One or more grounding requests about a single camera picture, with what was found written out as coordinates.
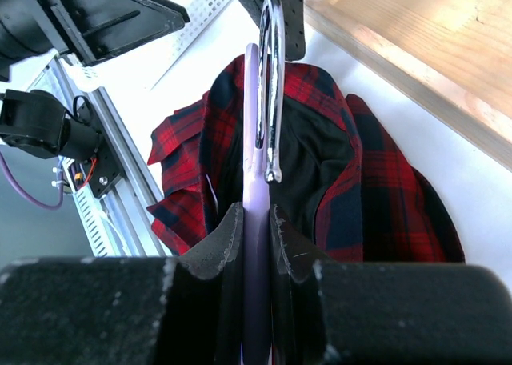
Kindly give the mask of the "purple plastic hanger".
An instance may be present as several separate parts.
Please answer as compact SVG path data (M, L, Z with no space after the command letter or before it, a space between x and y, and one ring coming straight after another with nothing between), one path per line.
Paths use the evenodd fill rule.
M279 139L285 44L281 18L273 1L265 1L259 42L249 44L245 53L242 140L244 364L271 362L269 184L282 179Z

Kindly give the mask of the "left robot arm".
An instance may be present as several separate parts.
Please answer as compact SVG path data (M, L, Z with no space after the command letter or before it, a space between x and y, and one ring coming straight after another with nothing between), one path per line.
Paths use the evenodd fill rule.
M1 0L1 80L17 62L56 50L97 66L165 35L190 20L169 0ZM99 118L80 94L66 106L43 90L1 95L1 139L37 158L70 158L84 173L80 186L96 197L125 174Z

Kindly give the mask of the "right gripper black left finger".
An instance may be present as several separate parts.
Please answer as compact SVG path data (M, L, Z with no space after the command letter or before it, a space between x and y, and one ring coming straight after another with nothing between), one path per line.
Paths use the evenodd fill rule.
M1 273L4 364L237 364L244 212L179 257L19 259Z

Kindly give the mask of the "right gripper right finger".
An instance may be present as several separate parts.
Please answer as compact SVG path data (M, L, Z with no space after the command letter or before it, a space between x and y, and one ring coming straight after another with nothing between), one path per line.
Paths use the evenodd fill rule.
M508 364L511 297L484 267L339 263L270 209L276 364Z

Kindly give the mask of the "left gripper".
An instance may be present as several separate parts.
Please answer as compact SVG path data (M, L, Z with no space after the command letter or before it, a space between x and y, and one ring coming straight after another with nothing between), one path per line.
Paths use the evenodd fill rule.
M1 0L1 80L54 48L96 66L182 30L190 17L169 0Z

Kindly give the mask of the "red plaid skirt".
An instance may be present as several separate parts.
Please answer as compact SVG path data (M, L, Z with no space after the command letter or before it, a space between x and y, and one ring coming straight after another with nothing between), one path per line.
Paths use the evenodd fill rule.
M183 254L242 198L244 59L202 98L152 133L149 161L162 168L154 233ZM465 255L444 204L406 160L366 103L343 94L320 67L286 66L280 163L271 201L341 262L450 262Z

